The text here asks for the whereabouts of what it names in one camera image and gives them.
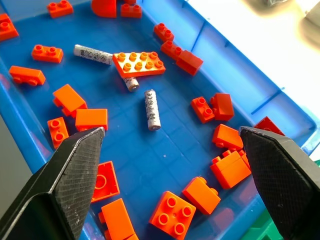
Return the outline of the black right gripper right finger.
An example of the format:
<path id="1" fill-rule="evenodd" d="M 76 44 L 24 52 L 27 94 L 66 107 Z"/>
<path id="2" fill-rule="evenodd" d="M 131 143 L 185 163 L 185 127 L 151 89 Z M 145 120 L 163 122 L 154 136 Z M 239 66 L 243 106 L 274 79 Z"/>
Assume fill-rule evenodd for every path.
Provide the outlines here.
<path id="1" fill-rule="evenodd" d="M 284 240 L 320 240 L 320 167 L 289 137 L 239 129 L 256 189 Z"/>

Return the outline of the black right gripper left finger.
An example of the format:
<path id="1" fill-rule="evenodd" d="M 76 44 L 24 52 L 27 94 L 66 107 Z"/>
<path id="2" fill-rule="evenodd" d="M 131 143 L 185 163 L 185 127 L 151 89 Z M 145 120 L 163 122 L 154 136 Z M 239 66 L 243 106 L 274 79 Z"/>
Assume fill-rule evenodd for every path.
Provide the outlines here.
<path id="1" fill-rule="evenodd" d="M 105 129 L 96 127 L 63 140 L 0 218 L 0 240 L 78 240 L 104 137 Z"/>

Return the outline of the upside-down orange plastic brick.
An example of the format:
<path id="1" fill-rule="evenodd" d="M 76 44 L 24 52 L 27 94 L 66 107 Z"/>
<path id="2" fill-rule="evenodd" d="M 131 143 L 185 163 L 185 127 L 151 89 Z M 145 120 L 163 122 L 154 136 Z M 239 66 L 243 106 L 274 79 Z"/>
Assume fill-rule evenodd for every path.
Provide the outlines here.
<path id="1" fill-rule="evenodd" d="M 119 193 L 120 189 L 113 162 L 107 161 L 99 164 L 91 203 L 105 200 Z"/>

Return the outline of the blue plastic bin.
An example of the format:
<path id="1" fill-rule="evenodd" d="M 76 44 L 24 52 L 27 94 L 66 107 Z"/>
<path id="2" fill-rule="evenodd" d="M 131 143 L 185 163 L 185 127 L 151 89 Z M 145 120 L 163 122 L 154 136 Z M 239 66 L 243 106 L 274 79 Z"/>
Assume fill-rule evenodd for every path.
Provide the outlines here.
<path id="1" fill-rule="evenodd" d="M 195 214 L 185 240 L 237 240 L 265 206 L 252 177 L 223 190 L 210 170 L 223 152 L 212 143 L 218 121 L 201 123 L 191 107 L 197 97 L 230 94 L 235 110 L 226 124 L 234 129 L 254 126 L 269 117 L 308 155 L 320 144 L 320 116 L 297 105 L 259 67 L 251 63 L 208 20 L 191 0 L 137 0 L 142 18 L 102 18 L 91 0 L 69 0 L 74 12 L 50 17 L 47 5 L 59 0 L 0 0 L 19 36 L 0 43 L 0 114 L 32 172 L 54 153 L 47 122 L 63 116 L 53 92 L 69 84 L 90 109 L 108 110 L 108 131 L 100 161 L 112 161 L 123 199 L 139 240 L 172 240 L 149 224 L 161 195 L 176 195 L 191 179 L 204 177 L 220 193 L 221 202 L 209 216 Z M 192 76 L 161 51 L 154 33 L 164 23 L 173 43 L 203 60 Z M 60 63 L 34 60 L 35 45 L 62 49 Z M 107 65 L 74 55 L 82 45 L 110 54 L 156 52 L 165 72 L 135 77 L 130 92 L 112 58 Z M 43 85 L 16 83 L 11 66 L 41 70 Z M 154 90 L 161 128 L 148 128 L 145 91 Z"/>

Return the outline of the orange four-stud plastic brick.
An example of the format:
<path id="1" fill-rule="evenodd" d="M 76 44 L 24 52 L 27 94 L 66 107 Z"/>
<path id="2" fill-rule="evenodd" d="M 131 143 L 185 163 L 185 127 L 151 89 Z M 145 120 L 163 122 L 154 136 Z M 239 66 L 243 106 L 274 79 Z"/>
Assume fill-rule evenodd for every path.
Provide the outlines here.
<path id="1" fill-rule="evenodd" d="M 196 207 L 170 191 L 165 191 L 149 223 L 177 240 L 184 240 Z"/>

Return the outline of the silver printed AA battery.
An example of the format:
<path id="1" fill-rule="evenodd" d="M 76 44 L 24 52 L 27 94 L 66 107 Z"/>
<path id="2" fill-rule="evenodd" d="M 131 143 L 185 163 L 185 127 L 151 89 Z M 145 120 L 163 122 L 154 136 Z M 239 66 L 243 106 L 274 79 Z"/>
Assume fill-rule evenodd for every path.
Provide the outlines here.
<path id="1" fill-rule="evenodd" d="M 161 128 L 160 114 L 156 92 L 153 89 L 144 92 L 144 102 L 148 129 L 150 131 L 159 130 Z"/>
<path id="2" fill-rule="evenodd" d="M 113 55 L 111 53 L 97 50 L 94 48 L 90 48 L 87 46 L 75 44 L 74 48 L 73 48 L 73 54 L 77 57 L 96 61 L 96 62 L 103 63 L 106 65 L 112 64 Z"/>
<path id="3" fill-rule="evenodd" d="M 123 78 L 123 81 L 129 92 L 135 92 L 139 89 L 140 85 L 135 77 Z"/>

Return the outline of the orange eight-stud flat plate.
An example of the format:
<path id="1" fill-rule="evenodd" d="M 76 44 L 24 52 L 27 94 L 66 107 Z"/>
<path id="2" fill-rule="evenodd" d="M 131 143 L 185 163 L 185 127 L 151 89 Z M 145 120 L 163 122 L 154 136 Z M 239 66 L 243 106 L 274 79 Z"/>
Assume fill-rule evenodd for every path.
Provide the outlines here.
<path id="1" fill-rule="evenodd" d="M 155 51 L 115 53 L 112 60 L 122 78 L 161 75 L 166 70 Z"/>

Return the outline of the red plastic toy brick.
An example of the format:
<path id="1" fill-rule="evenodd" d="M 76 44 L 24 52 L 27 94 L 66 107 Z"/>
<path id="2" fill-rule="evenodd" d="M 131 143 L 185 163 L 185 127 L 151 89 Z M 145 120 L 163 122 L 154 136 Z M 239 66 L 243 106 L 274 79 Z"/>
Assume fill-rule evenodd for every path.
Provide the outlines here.
<path id="1" fill-rule="evenodd" d="M 91 9 L 99 17 L 116 18 L 117 0 L 92 0 Z"/>

